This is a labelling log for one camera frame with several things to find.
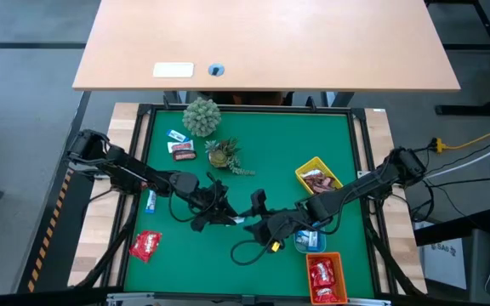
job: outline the wooden desk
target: wooden desk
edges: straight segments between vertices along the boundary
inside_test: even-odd
[[[157,62],[191,62],[155,78]],[[222,76],[208,67],[220,63]],[[423,0],[103,0],[75,89],[453,91]]]
[[[116,104],[115,110],[109,126],[108,136],[111,142],[125,149],[129,147],[134,130],[137,104]],[[370,136],[373,159],[376,164],[383,161],[392,149],[392,137],[390,135],[389,123],[384,110],[366,110],[367,131]],[[146,117],[143,119],[143,126],[138,141],[136,157],[140,157],[143,142],[145,140]],[[362,139],[362,128],[358,120],[355,121],[356,137],[359,139],[358,148],[362,168],[366,168],[366,154]],[[92,196],[109,189],[107,180],[96,181]],[[405,196],[403,191],[395,189],[399,196]],[[110,193],[100,199],[93,201],[87,210],[83,225],[83,231],[77,246],[77,252],[73,267],[71,269],[69,285],[75,285],[92,269],[103,254],[109,242],[111,226],[113,224],[114,213],[117,206],[117,193]],[[127,204],[131,202],[131,197],[127,199]],[[123,219],[127,217],[128,208],[125,209]],[[417,247],[413,236],[413,228],[407,212],[406,204],[395,198],[390,197],[384,205],[385,223],[390,242],[390,249],[393,257],[399,263],[402,270],[412,280],[413,284],[421,291],[426,292],[423,271],[419,262]],[[379,280],[383,292],[388,292],[388,282],[385,274],[385,265],[382,258],[377,254],[379,270]],[[109,280],[110,285],[116,284],[116,275],[120,264],[121,253],[115,256],[113,270]]]

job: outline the yellow bowl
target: yellow bowl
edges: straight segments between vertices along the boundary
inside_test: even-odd
[[[329,176],[331,178],[334,178],[335,180],[332,183],[332,187],[335,189],[339,189],[343,187],[341,182],[339,181],[338,178],[336,178],[335,175],[333,175],[332,171],[328,169],[327,165],[324,164],[324,162],[321,161],[321,159],[317,156],[313,157],[310,161],[305,163],[302,167],[299,167],[294,171],[296,173],[296,178],[298,181],[304,186],[304,188],[307,190],[307,192],[310,195],[313,195],[315,192],[311,190],[310,186],[307,185],[307,183],[304,181],[304,179],[300,176],[300,174],[308,173],[311,170],[319,169],[321,170],[324,175]]]

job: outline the white cable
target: white cable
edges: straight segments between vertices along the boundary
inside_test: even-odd
[[[456,167],[452,167],[451,169],[444,170],[444,171],[439,172],[439,173],[433,173],[433,174],[431,174],[431,175],[427,176],[427,177],[426,177],[426,178],[424,178],[424,179],[432,179],[432,178],[437,177],[437,176],[439,176],[439,175],[442,175],[442,174],[445,174],[445,173],[450,173],[450,172],[455,171],[455,170],[459,170],[460,168],[464,168],[464,167],[466,167],[466,166],[469,166],[469,165],[473,164],[474,162],[478,162],[478,161],[480,161],[480,160],[482,160],[483,158],[488,157],[488,156],[490,156],[490,152],[486,153],[484,156],[477,157],[477,158],[476,158],[475,160],[473,160],[473,161],[468,161],[468,162],[466,162],[466,163],[464,163],[464,164],[462,164],[462,165],[459,165],[459,166],[456,166]]]

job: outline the red candy package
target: red candy package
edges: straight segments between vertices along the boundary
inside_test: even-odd
[[[310,266],[313,288],[332,286],[336,283],[333,276],[333,265],[329,258],[322,258]]]
[[[336,303],[338,298],[330,288],[321,288],[315,290],[315,296],[313,297],[315,303]]]
[[[154,251],[156,251],[161,237],[161,233],[151,230],[144,230],[135,238],[134,244],[129,249],[130,255],[147,263],[149,259],[151,259]]]

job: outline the yellow label tag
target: yellow label tag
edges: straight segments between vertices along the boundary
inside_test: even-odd
[[[281,244],[279,244],[279,242],[273,242],[273,244],[271,245],[271,250],[273,252],[277,252],[279,250],[280,246],[281,246]]]

